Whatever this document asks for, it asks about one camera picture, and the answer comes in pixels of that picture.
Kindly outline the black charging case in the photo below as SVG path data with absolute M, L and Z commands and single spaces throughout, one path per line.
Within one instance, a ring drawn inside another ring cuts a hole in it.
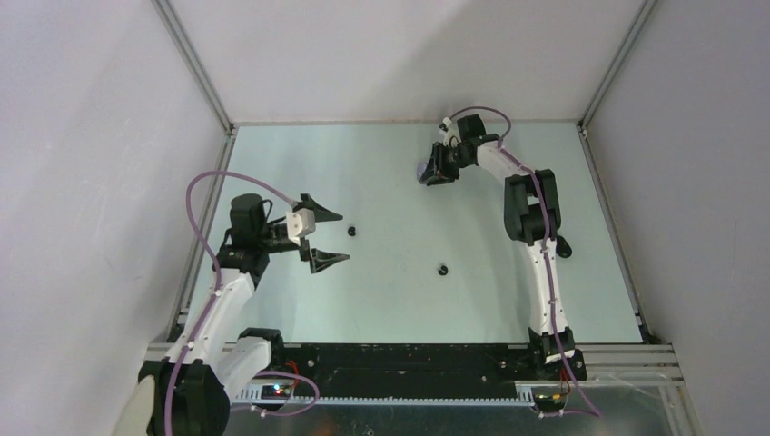
M 556 238 L 556 253 L 560 258 L 567 259 L 573 255 L 573 249 L 567 239 L 558 235 Z

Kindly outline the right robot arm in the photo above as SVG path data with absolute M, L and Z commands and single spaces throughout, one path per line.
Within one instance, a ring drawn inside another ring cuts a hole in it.
M 558 229 L 561 225 L 556 177 L 536 170 L 487 131 L 478 114 L 458 112 L 439 124 L 441 138 L 418 172 L 421 185 L 453 183 L 461 170 L 477 166 L 503 188 L 503 224 L 529 261 L 528 367 L 541 380 L 578 380 L 578 349 L 565 314 L 558 282 Z

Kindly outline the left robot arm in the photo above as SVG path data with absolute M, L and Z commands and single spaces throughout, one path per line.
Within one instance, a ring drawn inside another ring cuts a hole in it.
M 318 223 L 342 215 L 319 205 L 307 193 L 290 201 L 284 217 L 269 220 L 267 201 L 256 193 L 232 199 L 230 226 L 212 261 L 213 282 L 206 302 L 189 320 L 160 360 L 147 360 L 140 377 L 155 381 L 149 435 L 221 435 L 235 397 L 260 373 L 276 378 L 287 366 L 280 331 L 247 328 L 230 351 L 224 349 L 236 317 L 249 302 L 270 257 L 296 252 L 312 273 L 348 260 L 326 253 L 307 238 Z

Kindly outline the left controller board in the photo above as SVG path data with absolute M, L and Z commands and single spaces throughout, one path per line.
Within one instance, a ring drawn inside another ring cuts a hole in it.
M 262 401 L 288 400 L 291 396 L 292 386 L 290 384 L 264 384 L 260 393 Z

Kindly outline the controller board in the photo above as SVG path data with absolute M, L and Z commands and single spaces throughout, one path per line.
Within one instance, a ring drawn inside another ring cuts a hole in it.
M 536 394 L 533 398 L 534 402 L 545 403 L 564 403 L 568 400 L 568 393 L 553 393 L 553 394 Z
M 264 384 L 260 393 L 262 401 L 288 400 L 291 396 L 292 386 L 290 384 Z

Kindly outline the right controller board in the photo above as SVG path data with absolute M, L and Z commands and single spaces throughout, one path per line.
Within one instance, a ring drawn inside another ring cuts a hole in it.
M 553 394 L 536 394 L 533 398 L 534 402 L 545 403 L 564 403 L 568 400 L 568 393 L 553 393 Z

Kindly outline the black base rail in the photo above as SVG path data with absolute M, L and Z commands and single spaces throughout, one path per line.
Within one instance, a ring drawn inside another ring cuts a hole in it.
M 298 392 L 325 400 L 512 399 L 517 382 L 559 383 L 565 371 L 525 345 L 505 343 L 289 344 L 269 367 L 310 379 Z

